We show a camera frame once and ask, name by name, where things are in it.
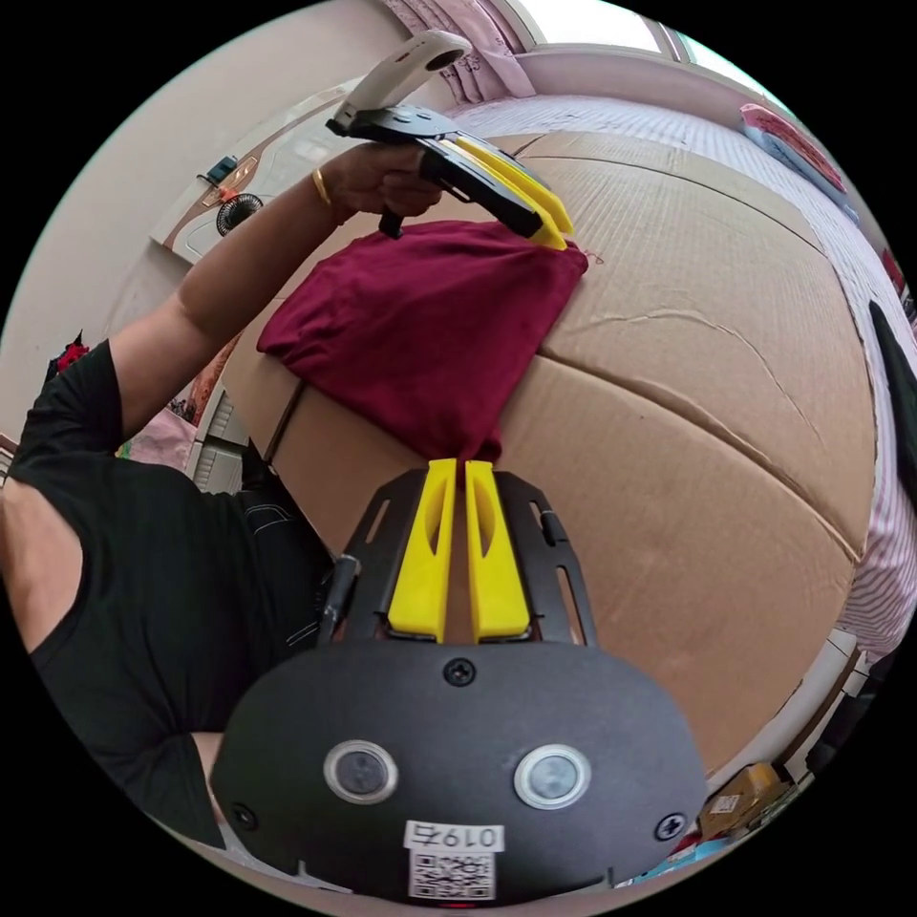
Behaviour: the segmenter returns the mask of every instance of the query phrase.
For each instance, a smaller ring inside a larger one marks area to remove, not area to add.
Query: black strap
[[[917,510],[917,377],[907,363],[905,352],[895,339],[883,311],[876,303],[870,302],[869,312],[888,376],[888,392],[898,440],[898,477]]]

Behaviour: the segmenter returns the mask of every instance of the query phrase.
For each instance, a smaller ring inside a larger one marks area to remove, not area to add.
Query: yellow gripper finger
[[[465,500],[475,642],[521,637],[530,615],[490,462],[465,464]]]
[[[519,187],[539,207],[547,211],[550,218],[561,232],[571,233],[573,223],[566,212],[561,199],[550,188],[542,184],[537,176],[522,168],[517,162],[506,156],[503,151],[486,142],[459,135],[454,143],[471,153],[491,171],[511,176],[513,184]]]
[[[544,245],[546,248],[554,248],[557,251],[564,251],[566,249],[566,239],[561,234],[560,228],[554,222],[554,218],[531,196],[530,192],[532,188],[535,187],[535,182],[526,176],[521,169],[510,170],[501,160],[501,171],[498,171],[490,162],[479,158],[478,152],[480,148],[471,151],[466,147],[459,146],[455,140],[450,139],[441,140],[440,143],[473,162],[494,181],[498,181],[500,184],[508,187],[521,201],[538,214],[542,221],[542,226],[535,235],[529,237],[531,242],[535,243],[535,245]],[[491,162],[499,159],[499,157],[495,157],[493,154],[488,154],[487,158],[490,159]],[[543,185],[539,185],[538,187],[542,188],[545,194],[550,194]]]
[[[446,629],[458,467],[454,458],[430,462],[388,614],[393,631],[437,643]]]

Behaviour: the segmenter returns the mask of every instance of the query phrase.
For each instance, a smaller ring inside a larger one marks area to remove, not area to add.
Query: red towel
[[[499,223],[374,233],[315,267],[258,350],[425,459],[496,461],[501,411],[587,267]]]

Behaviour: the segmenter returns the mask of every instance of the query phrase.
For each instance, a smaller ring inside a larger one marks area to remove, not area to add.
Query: gold bracelet
[[[321,169],[315,169],[312,172],[312,181],[315,183],[318,196],[325,202],[326,206],[331,207],[331,196],[328,193],[328,188],[325,187],[325,178]]]

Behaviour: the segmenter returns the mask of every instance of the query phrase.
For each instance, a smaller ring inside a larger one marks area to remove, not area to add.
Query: white label
[[[503,826],[408,821],[404,845],[422,853],[502,853]]]
[[[429,853],[411,849],[408,894],[426,901],[493,901],[496,857],[492,853]]]
[[[735,812],[738,801],[741,798],[741,795],[717,797],[716,802],[714,802],[714,804],[711,806],[710,814],[729,815],[730,813]]]

